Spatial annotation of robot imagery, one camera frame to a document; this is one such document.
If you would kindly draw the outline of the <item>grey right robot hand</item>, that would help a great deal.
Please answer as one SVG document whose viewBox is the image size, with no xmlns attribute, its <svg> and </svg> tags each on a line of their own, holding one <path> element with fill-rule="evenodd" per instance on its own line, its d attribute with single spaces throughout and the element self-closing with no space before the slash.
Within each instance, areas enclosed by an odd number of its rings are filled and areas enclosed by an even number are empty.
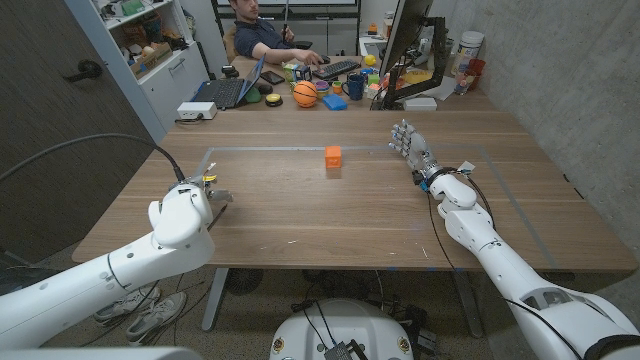
<svg viewBox="0 0 640 360">
<path fill-rule="evenodd" d="M 414 182 L 424 181 L 430 184 L 442 173 L 432 150 L 423 135 L 405 119 L 394 124 L 391 130 L 392 141 L 389 146 L 402 155 L 412 170 Z"/>
</svg>

